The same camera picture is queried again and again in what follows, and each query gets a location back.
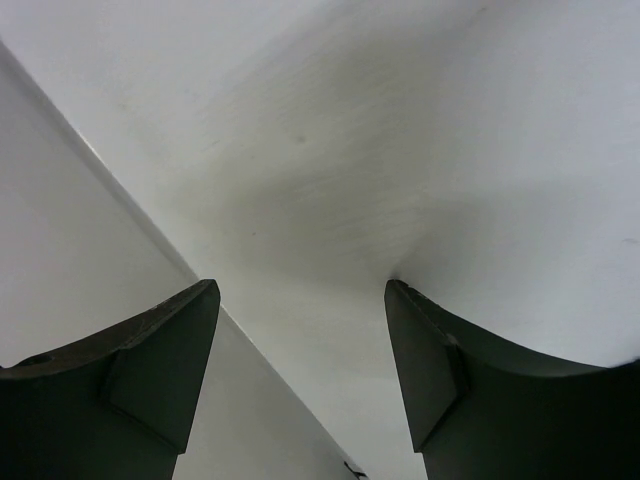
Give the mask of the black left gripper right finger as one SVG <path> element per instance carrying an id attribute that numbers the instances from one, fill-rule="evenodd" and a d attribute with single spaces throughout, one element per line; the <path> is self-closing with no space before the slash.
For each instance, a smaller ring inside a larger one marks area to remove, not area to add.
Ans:
<path id="1" fill-rule="evenodd" d="M 639 365 L 546 355 L 399 280 L 384 304 L 415 452 L 431 479 L 635 479 Z"/>

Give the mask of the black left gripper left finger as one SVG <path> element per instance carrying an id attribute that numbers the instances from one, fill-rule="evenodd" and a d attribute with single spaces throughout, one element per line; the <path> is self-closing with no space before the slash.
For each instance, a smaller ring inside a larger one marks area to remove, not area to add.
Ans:
<path id="1" fill-rule="evenodd" d="M 159 305 L 1 371 L 4 479 L 170 479 L 184 454 L 220 292 Z"/>

